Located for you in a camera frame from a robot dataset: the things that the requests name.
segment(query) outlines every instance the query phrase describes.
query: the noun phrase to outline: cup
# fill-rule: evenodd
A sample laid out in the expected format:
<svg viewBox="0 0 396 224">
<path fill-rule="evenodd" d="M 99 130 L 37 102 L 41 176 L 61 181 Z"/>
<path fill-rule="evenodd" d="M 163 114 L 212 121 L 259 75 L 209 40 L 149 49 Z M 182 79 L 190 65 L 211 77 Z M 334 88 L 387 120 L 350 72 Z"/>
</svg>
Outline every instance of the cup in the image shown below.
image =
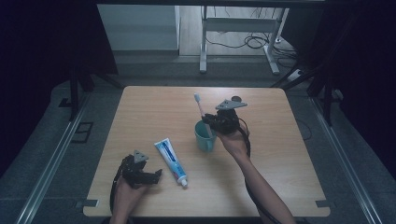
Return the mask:
<svg viewBox="0 0 396 224">
<path fill-rule="evenodd" d="M 215 145 L 216 141 L 216 133 L 213 130 L 212 137 L 209 137 L 209 133 L 207 132 L 206 126 L 203 121 L 198 121 L 195 124 L 195 137 L 197 139 L 198 148 L 204 152 L 211 152 L 213 151 L 213 146 Z"/>
</svg>

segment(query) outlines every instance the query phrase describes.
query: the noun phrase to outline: dark background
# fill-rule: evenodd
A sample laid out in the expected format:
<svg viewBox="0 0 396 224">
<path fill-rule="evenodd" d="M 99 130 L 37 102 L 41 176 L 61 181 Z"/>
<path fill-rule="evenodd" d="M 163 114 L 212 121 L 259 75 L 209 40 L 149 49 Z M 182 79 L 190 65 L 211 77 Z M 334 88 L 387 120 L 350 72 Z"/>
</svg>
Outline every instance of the dark background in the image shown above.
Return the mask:
<svg viewBox="0 0 396 224">
<path fill-rule="evenodd" d="M 370 1 L 332 63 L 335 87 L 344 94 L 343 111 L 393 176 L 394 8 L 389 3 Z M 80 79 L 90 73 L 117 74 L 117 68 L 93 1 L 2 1 L 0 10 L 2 174 L 42 117 L 51 90 L 70 78 L 72 68 L 77 68 Z M 300 29 L 305 28 L 306 32 L 294 35 L 300 40 L 311 40 L 296 47 L 301 52 L 316 51 L 317 60 L 326 53 L 336 34 L 334 30 L 342 26 L 346 14 L 313 14 L 318 18 L 313 20 L 315 24 L 301 20 Z"/>
<path fill-rule="evenodd" d="M 117 68 L 93 1 L 1 1 L 0 43 L 2 175 L 72 68 L 81 80 Z"/>
<path fill-rule="evenodd" d="M 362 1 L 359 17 L 330 66 L 340 106 L 379 159 L 396 178 L 395 4 Z M 302 67 L 326 56 L 347 20 L 341 10 L 294 9 L 281 34 L 297 50 Z"/>
</svg>

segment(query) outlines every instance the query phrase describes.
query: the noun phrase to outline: floor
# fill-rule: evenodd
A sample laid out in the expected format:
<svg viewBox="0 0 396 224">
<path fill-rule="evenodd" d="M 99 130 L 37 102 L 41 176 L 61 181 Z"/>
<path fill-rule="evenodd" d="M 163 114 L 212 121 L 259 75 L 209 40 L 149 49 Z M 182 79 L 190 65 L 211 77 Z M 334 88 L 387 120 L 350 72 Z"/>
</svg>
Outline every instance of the floor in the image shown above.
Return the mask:
<svg viewBox="0 0 396 224">
<path fill-rule="evenodd" d="M 253 11 L 240 9 L 238 15 L 249 17 Z M 262 10 L 262 15 L 272 16 L 273 10 Z M 198 31 L 200 8 L 187 7 L 183 13 L 193 13 L 197 21 L 182 21 L 180 55 L 134 55 L 115 53 L 119 76 L 113 78 L 124 85 L 150 86 L 228 86 L 267 88 L 280 77 L 271 73 L 261 49 L 230 49 L 208 46 L 208 71 L 199 73 Z M 234 14 L 233 9 L 216 7 L 219 16 Z M 214 33 L 208 39 L 227 45 L 238 45 L 246 34 L 230 35 Z M 281 46 L 290 48 L 287 42 Z M 293 59 L 287 59 L 286 66 L 279 66 L 281 75 L 289 71 Z M 102 79 L 92 76 L 95 89 L 91 93 L 80 92 L 85 104 L 80 114 L 81 122 L 92 122 L 92 134 L 85 143 L 79 134 L 69 136 L 65 148 L 59 148 L 68 130 L 70 108 L 59 107 L 63 98 L 69 97 L 68 83 L 56 87 L 51 103 L 37 125 L 29 141 L 0 179 L 0 222 L 14 223 L 21 217 L 23 208 L 32 211 L 26 223 L 100 223 L 102 217 L 85 217 L 82 206 L 101 157 L 111 121 L 117 110 L 122 90 Z M 299 125 L 308 153 L 332 212 L 328 217 L 297 217 L 300 223 L 394 223 L 396 218 L 396 182 L 364 139 L 350 125 L 337 106 L 332 105 L 333 126 L 323 122 L 321 101 L 310 98 L 304 91 L 309 80 L 286 91 L 291 109 Z M 51 157 L 63 150 L 59 163 L 53 166 L 53 176 L 47 185 L 40 176 L 48 166 Z M 38 200 L 32 195 L 35 188 Z M 260 223 L 257 218 L 137 218 L 135 223 Z"/>
</svg>

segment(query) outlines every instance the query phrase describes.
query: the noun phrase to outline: toothpaste tube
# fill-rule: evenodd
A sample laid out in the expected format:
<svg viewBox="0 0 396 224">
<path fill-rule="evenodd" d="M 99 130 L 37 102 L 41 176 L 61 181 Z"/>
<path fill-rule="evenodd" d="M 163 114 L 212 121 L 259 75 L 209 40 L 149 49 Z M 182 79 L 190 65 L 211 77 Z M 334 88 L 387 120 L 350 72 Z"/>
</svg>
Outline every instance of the toothpaste tube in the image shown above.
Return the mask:
<svg viewBox="0 0 396 224">
<path fill-rule="evenodd" d="M 171 169 L 177 183 L 181 184 L 183 188 L 187 187 L 187 176 L 184 173 L 183 167 L 178 162 L 175 151 L 172 148 L 169 138 L 163 139 L 161 142 L 155 143 L 154 146 L 161 152 L 163 159 Z"/>
</svg>

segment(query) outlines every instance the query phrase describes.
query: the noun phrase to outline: black cable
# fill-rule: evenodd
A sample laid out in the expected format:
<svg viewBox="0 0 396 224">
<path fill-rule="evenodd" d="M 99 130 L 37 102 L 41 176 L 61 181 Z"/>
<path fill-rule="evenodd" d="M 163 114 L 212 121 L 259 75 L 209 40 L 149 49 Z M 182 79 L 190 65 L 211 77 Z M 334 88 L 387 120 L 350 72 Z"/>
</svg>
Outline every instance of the black cable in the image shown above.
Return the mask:
<svg viewBox="0 0 396 224">
<path fill-rule="evenodd" d="M 275 11 L 276 11 L 276 7 L 274 7 L 274 12 L 273 12 L 273 16 L 271 17 L 271 19 L 273 19 L 273 18 L 274 18 L 274 15 L 275 15 Z"/>
<path fill-rule="evenodd" d="M 264 42 L 266 42 L 266 40 L 264 38 L 262 38 L 260 36 L 257 36 L 257 35 L 253 35 L 253 33 L 251 33 L 249 36 L 245 37 L 245 39 L 244 39 L 245 43 L 243 45 L 240 45 L 240 46 L 229 46 L 229 45 L 225 45 L 225 44 L 221 44 L 221 43 L 217 43 L 217 42 L 212 42 L 212 41 L 210 41 L 210 40 L 208 40 L 206 38 L 206 41 L 208 43 L 210 43 L 210 44 L 220 45 L 220 46 L 223 46 L 223 47 L 226 47 L 226 48 L 230 48 L 230 49 L 240 49 L 240 48 L 242 48 L 244 46 L 248 46 L 251 49 L 261 49 L 264 46 L 264 44 L 262 42 L 260 42 L 259 40 L 263 40 Z M 255 41 L 255 42 L 259 43 L 260 45 L 257 46 L 257 47 L 254 47 L 254 46 L 252 46 L 250 44 L 251 41 Z"/>
<path fill-rule="evenodd" d="M 265 8 L 265 11 L 264 11 L 264 16 L 263 16 L 263 18 L 266 18 L 266 17 L 267 17 L 267 11 L 268 11 L 268 7 L 266 7 L 266 8 Z"/>
<path fill-rule="evenodd" d="M 256 7 L 256 8 L 253 10 L 253 12 L 250 14 L 250 18 L 253 17 L 253 14 L 254 14 L 257 10 L 258 10 L 258 8 Z"/>
<path fill-rule="evenodd" d="M 275 217 L 273 217 L 267 210 L 265 210 L 261 205 L 260 202 L 257 201 L 257 199 L 254 197 L 253 192 L 251 192 L 250 187 L 248 186 L 247 181 L 245 180 L 245 185 L 247 187 L 247 193 L 250 196 L 251 200 L 256 204 L 257 208 L 263 213 L 265 214 L 272 222 L 274 222 L 275 224 L 281 224 L 280 221 L 278 221 Z"/>
<path fill-rule="evenodd" d="M 224 7 L 224 10 L 225 10 L 225 13 L 227 13 L 228 17 L 231 17 L 230 13 L 228 13 L 228 11 L 227 11 L 227 7 Z"/>
<path fill-rule="evenodd" d="M 260 8 L 259 15 L 257 15 L 257 18 L 259 18 L 261 14 L 262 14 L 262 7 Z"/>
</svg>

